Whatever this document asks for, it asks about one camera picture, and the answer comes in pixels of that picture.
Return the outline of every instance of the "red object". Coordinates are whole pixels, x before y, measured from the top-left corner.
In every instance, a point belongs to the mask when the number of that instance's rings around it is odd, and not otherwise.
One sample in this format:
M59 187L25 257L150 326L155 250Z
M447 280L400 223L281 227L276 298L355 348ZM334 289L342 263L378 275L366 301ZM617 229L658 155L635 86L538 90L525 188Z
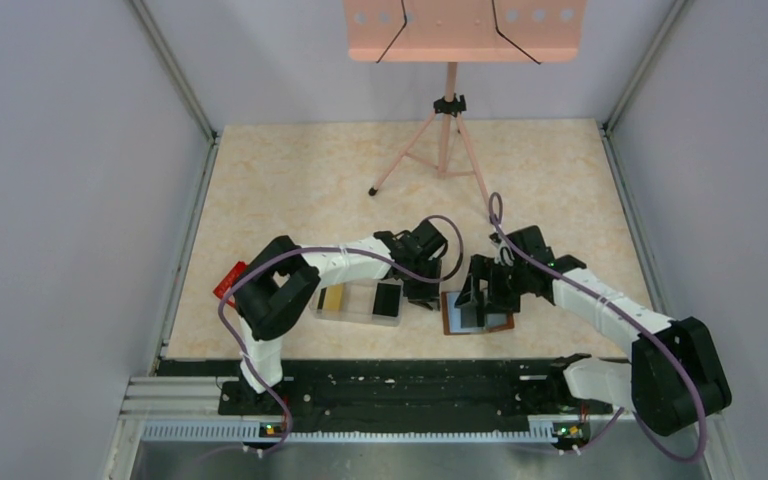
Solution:
M225 296L225 293L234 286L234 282L236 282L237 278L239 278L240 275L246 270L247 266L248 265L246 265L246 262L237 262L237 264L234 265L234 268L228 272L228 275L225 275L225 278L223 278L222 281L219 282L219 285L213 289L213 294L216 295L216 298L222 300L222 297ZM230 305L232 308L237 308L237 305L234 304L233 297L228 300L228 305Z

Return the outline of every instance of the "white cable tie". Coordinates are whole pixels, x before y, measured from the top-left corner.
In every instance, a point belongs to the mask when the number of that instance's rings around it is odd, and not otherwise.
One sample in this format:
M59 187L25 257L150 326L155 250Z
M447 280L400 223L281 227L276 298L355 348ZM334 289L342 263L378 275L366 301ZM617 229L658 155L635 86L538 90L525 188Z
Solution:
M340 285L345 282L346 273L349 271L349 264L351 259L349 258L349 252L346 251L346 244L340 243L337 245L340 249L340 260L343 262L342 268L338 272L335 285Z
M599 292L599 298L596 299L596 302L599 303L599 305L596 306L596 314L599 316L600 326L602 325L602 319L605 316L605 309L608 308L608 304L614 303L623 297L625 297L625 294L616 290L614 290L611 295L604 295L603 292Z

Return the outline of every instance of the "music stand tripod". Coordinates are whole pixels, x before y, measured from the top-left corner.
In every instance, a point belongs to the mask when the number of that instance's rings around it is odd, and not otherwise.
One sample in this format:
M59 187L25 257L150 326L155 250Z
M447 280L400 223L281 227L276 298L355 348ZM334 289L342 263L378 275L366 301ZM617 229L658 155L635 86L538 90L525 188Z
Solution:
M425 122L419 127L419 129L414 133L413 137L411 137L410 141L408 141L407 145L404 146L401 150L399 150L399 153L396 155L396 157L393 159L393 161L390 163L390 166L387 167L387 170L378 177L378 180L375 181L375 184L372 186L372 188L369 189L369 195L375 196L376 193L378 193L378 190L381 189L381 186L384 184L384 181L387 180L387 177L390 176L391 173L393 173L393 170L396 169L396 167L399 165L399 162L402 161L405 157L414 159L420 163L423 163L431 168L434 168L437 170L437 176L440 178L451 178L451 177L462 177L467 175L475 175L475 180L478 182L478 188L481 190L481 197L484 199L484 205L488 205L490 202L490 196L487 193L487 187L484 185L484 177L481 175L481 168L478 166L478 159L475 157L475 149L472 146L472 139L469 136L469 132L466 129L466 124L463 121L463 112L466 111L466 99L463 95L460 97L457 97L455 95L455 80L457 77L458 72L458 64L457 62L448 62L447 68L446 68L446 93L443 96L443 98L440 98L439 100L436 100L434 102L434 109L431 112L430 115L428 115L428 118L425 119ZM418 155L415 155L411 153L410 149L413 148L414 144L416 144L417 140L419 140L419 137L422 136L423 133L425 133L425 130L428 129L428 126L431 125L431 122L434 121L434 119L437 117L437 115L443 115L443 129L440 132L440 140L438 144L437 149L437 163L422 158ZM469 157L469 162L472 164L472 170L471 171L462 171L462 172L449 172L449 134L451 130L451 122L452 119L455 120L455 123L457 124L457 133L460 135L461 139L463 140L464 147L466 148L466 154Z

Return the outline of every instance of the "black clip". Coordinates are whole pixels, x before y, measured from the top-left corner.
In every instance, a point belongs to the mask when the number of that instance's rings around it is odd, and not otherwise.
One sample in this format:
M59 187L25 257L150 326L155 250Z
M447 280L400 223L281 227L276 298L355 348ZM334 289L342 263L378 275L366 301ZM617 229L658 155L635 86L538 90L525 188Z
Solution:
M466 99L463 95L458 98L454 95L451 101L446 101L446 97L434 101L434 113L451 115L457 117L459 113L466 111Z

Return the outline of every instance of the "black object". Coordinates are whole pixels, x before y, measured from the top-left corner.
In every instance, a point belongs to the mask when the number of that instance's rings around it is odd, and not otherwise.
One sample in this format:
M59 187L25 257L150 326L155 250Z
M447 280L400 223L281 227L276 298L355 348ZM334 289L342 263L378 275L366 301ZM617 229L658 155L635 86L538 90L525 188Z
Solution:
M440 278L442 262L440 256L434 256L447 246L446 237L428 220L423 220L412 231L394 235L389 231L375 232L373 236L381 240L390 250L390 257L408 271L426 278ZM404 282L404 294L410 303L425 308L439 310L440 284L424 283L404 273L390 269L388 277Z
M160 358L154 369L155 377L236 377L240 375L239 360L173 360Z
M705 324L688 317L655 336L690 375L706 416L731 405L731 389ZM658 435L671 435L697 420L690 392L675 368L643 337L631 344L631 397L637 414Z
M372 314L382 317L398 317L399 301L402 299L402 288L399 285L379 283L375 287L375 300L372 303Z
M455 308L461 309L464 327L484 327L487 315L519 312L520 293L511 288L511 269L494 263L492 258L473 255L469 272Z
M514 432L528 430L528 415L581 408L582 400L553 395L552 362L285 360L284 381L274 389L296 432ZM220 415L281 415L271 396L254 394L245 381L225 382L222 393L228 400L220 401ZM585 403L591 413L611 412L607 404Z
M453 117L457 117L461 113L466 111L466 98L464 98L463 95L458 98L458 95L455 94L452 96L452 100L446 100L446 97L443 97L439 100L434 101L434 113L437 114L443 114L443 115L451 115Z
M287 235L277 237L246 270L250 272L270 259L297 248L299 246ZM273 279L275 273L288 277L284 285L278 286ZM252 338L273 340L293 328L319 281L319 270L308 265L302 256L294 255L266 269L234 292L237 313L251 328Z
M414 273L426 278L440 278L443 271L442 259L434 258L417 265ZM408 302L427 310L440 310L440 284L420 282L408 276L402 279L402 291Z
M581 260L572 255L555 259L552 247L546 245L540 227L536 225L523 228L508 235L517 248L540 263L558 273L566 273L576 268L587 268ZM497 234L490 235L490 240L500 244L502 239ZM552 304L554 277L526 262L519 255L502 248L503 263L483 255L473 255L469 262L469 272L461 289L455 307L475 310L467 318L477 318L483 327L483 318L491 313L517 313L520 311L519 298L525 294L534 294L545 298Z

